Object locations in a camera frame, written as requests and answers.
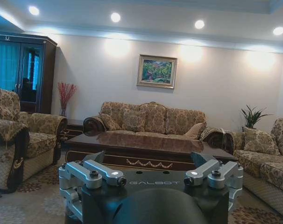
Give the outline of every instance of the wooden coffee table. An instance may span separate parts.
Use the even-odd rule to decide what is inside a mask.
[[[213,155],[228,162],[237,158],[198,140],[177,140],[108,132],[87,132],[65,142],[66,161],[83,160],[87,154],[105,151],[104,164],[158,170],[190,170],[191,152]]]

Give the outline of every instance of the side table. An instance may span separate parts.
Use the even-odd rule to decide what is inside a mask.
[[[60,133],[61,142],[65,142],[70,138],[76,137],[83,133],[83,120],[68,119],[65,130]]]

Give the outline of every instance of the sofa armrest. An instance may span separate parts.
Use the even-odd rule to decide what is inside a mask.
[[[100,118],[100,116],[89,117],[84,120],[84,133],[94,131],[94,132],[104,132],[106,131],[105,125]]]
[[[231,144],[233,152],[235,150],[243,150],[245,146],[245,134],[244,132],[228,132],[231,136]]]
[[[22,182],[28,142],[24,124],[0,119],[0,189],[7,193],[16,191]]]
[[[0,140],[5,142],[13,141],[16,135],[28,128],[21,122],[0,119]]]
[[[28,122],[31,132],[54,134],[56,136],[59,136],[66,125],[66,117],[43,113],[33,113]]]
[[[31,117],[31,113],[27,112],[19,112],[18,121],[25,124],[27,127],[29,126],[29,119]]]
[[[233,154],[235,150],[235,133],[223,128],[207,127],[202,132],[200,140],[207,142],[212,147],[217,147]]]

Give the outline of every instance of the glass cabinet door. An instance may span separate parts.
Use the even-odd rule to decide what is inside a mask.
[[[20,44],[0,41],[0,88],[17,91]]]
[[[42,45],[21,44],[21,55],[20,101],[36,103],[41,91]]]

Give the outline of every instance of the ceiling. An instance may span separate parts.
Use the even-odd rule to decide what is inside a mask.
[[[38,16],[29,13],[30,5],[40,9]],[[283,0],[0,0],[0,14],[4,12],[25,32],[94,36],[118,32],[149,41],[160,36],[283,48],[283,35],[272,33],[283,26]],[[112,12],[121,15],[120,22],[111,21]],[[194,28],[199,19],[205,21],[201,30]]]

